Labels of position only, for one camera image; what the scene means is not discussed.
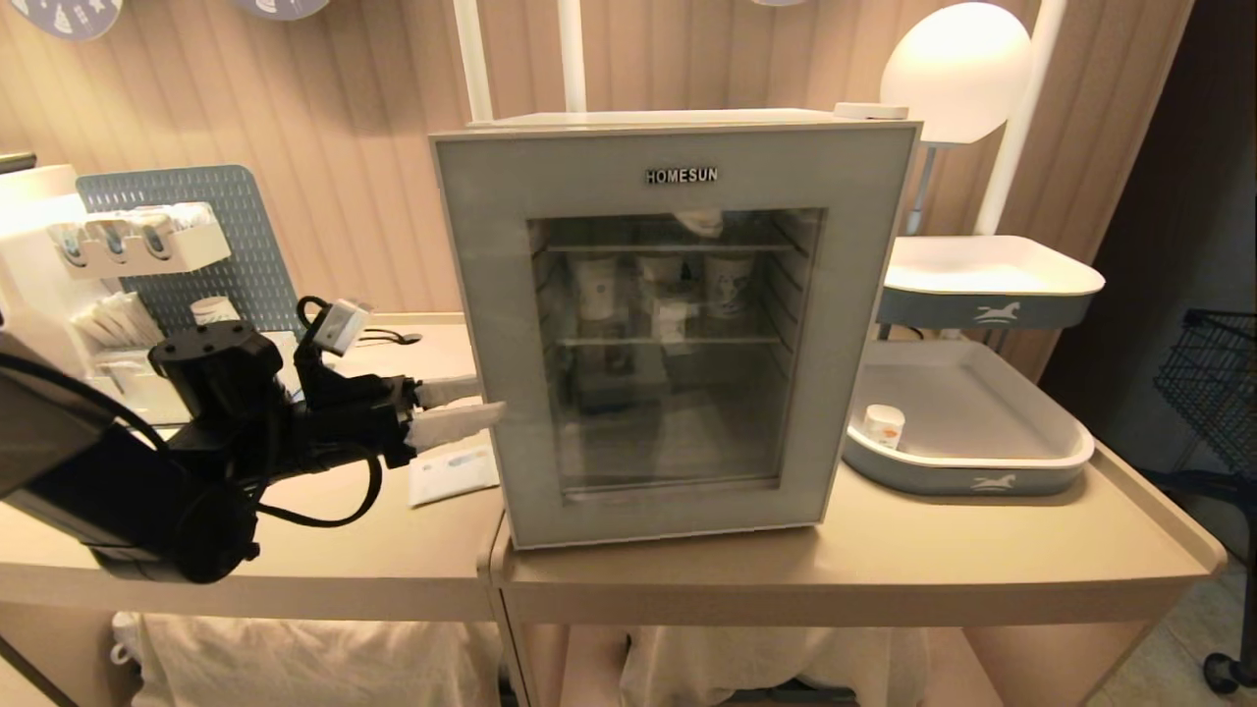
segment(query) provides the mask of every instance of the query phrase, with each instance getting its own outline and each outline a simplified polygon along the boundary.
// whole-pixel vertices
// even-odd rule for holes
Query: beige table
[[[1081,703],[1222,546],[1106,448],[1067,493],[929,499],[838,469],[816,528],[517,552],[494,584],[532,707],[616,704],[600,625],[933,626],[929,704]]]
[[[414,346],[362,345],[337,370],[440,377],[474,372],[460,318],[425,317]],[[470,445],[488,442],[483,433]],[[454,447],[431,453],[444,454]],[[280,482],[266,502],[318,517],[357,508],[365,464]],[[80,703],[103,699],[97,663],[113,611],[302,619],[493,621],[498,594],[488,559],[503,516],[497,488],[420,508],[407,504],[406,469],[386,469],[375,507],[343,528],[307,528],[269,516],[258,525],[261,556],[225,580],[181,585],[118,580],[77,541],[0,504],[0,635]],[[73,640],[88,633],[89,640]]]

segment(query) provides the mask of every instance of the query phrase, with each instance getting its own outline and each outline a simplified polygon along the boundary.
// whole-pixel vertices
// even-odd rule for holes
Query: lamp shade
[[[904,35],[881,74],[881,102],[924,121],[924,142],[969,143],[999,127],[1029,81],[1029,35],[989,3],[944,8]]]

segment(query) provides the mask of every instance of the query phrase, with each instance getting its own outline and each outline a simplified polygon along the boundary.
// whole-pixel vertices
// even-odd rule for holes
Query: robotic arm
[[[500,403],[429,410],[479,395],[474,377],[424,382],[327,369],[323,352],[343,355],[366,312],[343,301],[308,301],[321,311],[293,356],[299,401],[275,379],[279,350],[246,322],[199,326],[150,351],[192,416],[168,442],[0,332],[0,498],[78,538],[113,575],[206,584],[259,555],[258,513],[347,525],[380,493],[380,457],[388,468],[402,467],[416,448],[475,434],[502,416]],[[275,482],[358,460],[367,462],[371,484],[346,518],[309,518],[261,502]]]

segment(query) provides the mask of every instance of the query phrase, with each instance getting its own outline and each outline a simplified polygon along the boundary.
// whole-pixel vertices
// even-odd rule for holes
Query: blue pegboard
[[[206,201],[222,225],[231,255],[190,273],[122,278],[170,335],[195,326],[192,302],[226,296],[260,331],[300,331],[297,293],[279,253],[253,172],[240,165],[82,176],[88,211]]]

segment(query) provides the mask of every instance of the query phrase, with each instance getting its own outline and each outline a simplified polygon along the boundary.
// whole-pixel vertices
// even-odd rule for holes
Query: striped wallpaper
[[[875,101],[900,36],[949,0],[585,0],[591,109]],[[1001,0],[1029,25],[1037,0]],[[1002,224],[1090,260],[1192,0],[1073,0]],[[556,0],[481,0],[495,113],[563,107]],[[0,6],[0,152],[80,174],[251,169],[298,289],[460,307],[427,133],[469,117],[449,0],[332,0],[270,23],[226,0],[128,0],[72,44]],[[923,233],[965,233],[998,132],[943,153]],[[1055,336],[1009,337],[1031,375]]]

